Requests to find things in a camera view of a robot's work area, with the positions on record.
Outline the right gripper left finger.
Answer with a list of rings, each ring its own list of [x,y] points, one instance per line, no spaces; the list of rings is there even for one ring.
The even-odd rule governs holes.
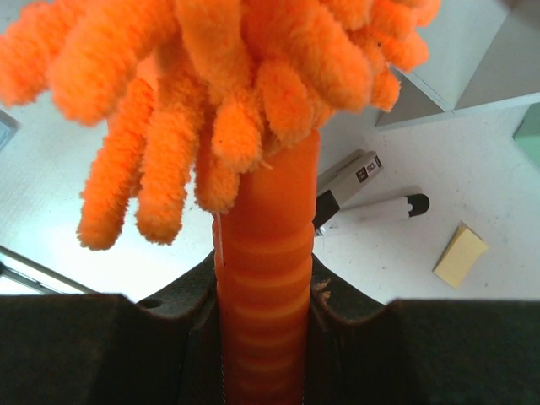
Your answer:
[[[220,404],[214,260],[139,302],[119,294],[4,295],[4,404]]]

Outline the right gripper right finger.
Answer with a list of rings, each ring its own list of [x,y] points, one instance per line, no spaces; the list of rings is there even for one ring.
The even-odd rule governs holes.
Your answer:
[[[314,261],[307,404],[536,404],[539,304],[383,305]]]

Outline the orange microfiber duster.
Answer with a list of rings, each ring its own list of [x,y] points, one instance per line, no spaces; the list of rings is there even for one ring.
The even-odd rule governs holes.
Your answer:
[[[107,122],[77,228],[111,248],[128,202],[169,245],[186,185],[211,213],[224,399],[300,404],[319,130],[337,111],[390,111],[397,72],[429,56],[438,1],[39,1],[1,36],[1,101],[51,92]]]

